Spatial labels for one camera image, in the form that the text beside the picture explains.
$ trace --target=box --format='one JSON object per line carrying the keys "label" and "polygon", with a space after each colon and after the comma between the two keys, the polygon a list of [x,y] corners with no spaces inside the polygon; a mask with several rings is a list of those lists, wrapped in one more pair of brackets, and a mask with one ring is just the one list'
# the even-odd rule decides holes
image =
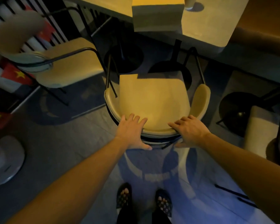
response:
{"label": "box", "polygon": [[184,0],[133,0],[134,31],[175,31],[181,28]]}

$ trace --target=foot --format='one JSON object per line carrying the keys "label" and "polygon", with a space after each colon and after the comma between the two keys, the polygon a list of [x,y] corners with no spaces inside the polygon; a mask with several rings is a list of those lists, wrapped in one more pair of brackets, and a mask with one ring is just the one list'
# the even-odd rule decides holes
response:
{"label": "foot", "polygon": [[171,221],[173,206],[168,192],[164,189],[157,190],[155,201],[156,201],[157,209],[161,209],[161,211],[163,211]]}
{"label": "foot", "polygon": [[124,206],[132,206],[132,187],[129,183],[122,184],[117,191],[117,197],[116,197],[117,214],[119,214],[120,210]]}

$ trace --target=black pants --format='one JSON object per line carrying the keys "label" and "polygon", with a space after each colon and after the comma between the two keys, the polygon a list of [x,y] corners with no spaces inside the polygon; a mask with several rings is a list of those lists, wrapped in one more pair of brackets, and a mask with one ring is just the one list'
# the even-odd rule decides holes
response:
{"label": "black pants", "polygon": [[[152,224],[156,223],[171,224],[167,215],[159,208],[153,212]],[[124,206],[120,210],[117,217],[117,224],[137,224],[136,214],[130,206]]]}

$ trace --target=forearm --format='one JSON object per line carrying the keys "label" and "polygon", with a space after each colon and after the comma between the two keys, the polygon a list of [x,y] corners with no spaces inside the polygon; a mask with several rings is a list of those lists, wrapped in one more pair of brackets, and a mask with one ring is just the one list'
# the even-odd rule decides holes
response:
{"label": "forearm", "polygon": [[280,166],[213,134],[201,145],[275,223],[280,223]]}
{"label": "forearm", "polygon": [[53,182],[8,224],[79,223],[126,149],[123,141],[112,140]]}

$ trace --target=table top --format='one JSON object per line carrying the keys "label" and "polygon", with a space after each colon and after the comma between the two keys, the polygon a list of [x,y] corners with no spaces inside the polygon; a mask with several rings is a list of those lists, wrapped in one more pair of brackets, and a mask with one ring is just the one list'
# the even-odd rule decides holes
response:
{"label": "table top", "polygon": [[[132,0],[69,0],[102,13],[132,22]],[[225,47],[249,0],[197,0],[194,9],[184,11],[177,38],[187,38]]]}

